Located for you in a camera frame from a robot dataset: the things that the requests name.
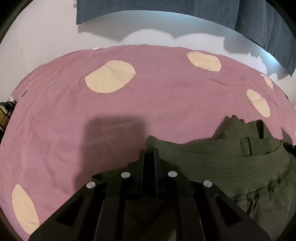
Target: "olive green fabric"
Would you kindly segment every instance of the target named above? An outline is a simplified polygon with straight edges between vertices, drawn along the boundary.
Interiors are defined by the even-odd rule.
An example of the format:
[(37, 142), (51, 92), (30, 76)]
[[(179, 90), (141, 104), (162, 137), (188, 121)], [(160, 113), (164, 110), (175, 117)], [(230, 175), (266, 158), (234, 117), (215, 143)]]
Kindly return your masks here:
[[(295, 157), (283, 143), (262, 120), (245, 123), (232, 116), (215, 139), (176, 144), (149, 137), (147, 150), (157, 148), (161, 159), (192, 181), (213, 181), (276, 240), (296, 210)], [(102, 173), (100, 179), (115, 173)], [(125, 219), (132, 225), (125, 227), (124, 240), (176, 240), (165, 201), (128, 203)], [(163, 220), (169, 220), (166, 226)]]

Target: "plaid fabric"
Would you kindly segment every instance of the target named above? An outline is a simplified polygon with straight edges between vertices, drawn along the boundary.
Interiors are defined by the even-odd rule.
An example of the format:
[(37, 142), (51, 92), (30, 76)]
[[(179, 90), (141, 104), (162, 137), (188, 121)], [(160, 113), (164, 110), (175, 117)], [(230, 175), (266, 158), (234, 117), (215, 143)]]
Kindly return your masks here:
[(9, 102), (0, 102), (0, 142), (4, 136), (11, 114), (15, 108), (15, 100)]

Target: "metal bolt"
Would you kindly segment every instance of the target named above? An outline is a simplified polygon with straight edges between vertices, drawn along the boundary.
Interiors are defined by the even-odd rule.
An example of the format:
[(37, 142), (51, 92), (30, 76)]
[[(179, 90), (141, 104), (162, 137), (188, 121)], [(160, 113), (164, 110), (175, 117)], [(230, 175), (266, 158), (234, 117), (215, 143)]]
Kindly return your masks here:
[(174, 172), (174, 171), (170, 171), (168, 172), (168, 176), (169, 177), (176, 177), (178, 175), (178, 173)]
[(128, 178), (128, 177), (130, 177), (130, 173), (129, 172), (123, 172), (122, 174), (121, 174), (121, 177), (123, 177), (123, 178)]
[(86, 187), (87, 188), (94, 188), (96, 186), (96, 183), (95, 182), (88, 182), (87, 184), (86, 184)]
[(205, 181), (203, 182), (203, 184), (204, 184), (204, 186), (207, 187), (207, 188), (210, 188), (210, 187), (213, 185), (213, 183), (212, 183), (211, 181), (209, 181), (209, 180), (205, 180)]

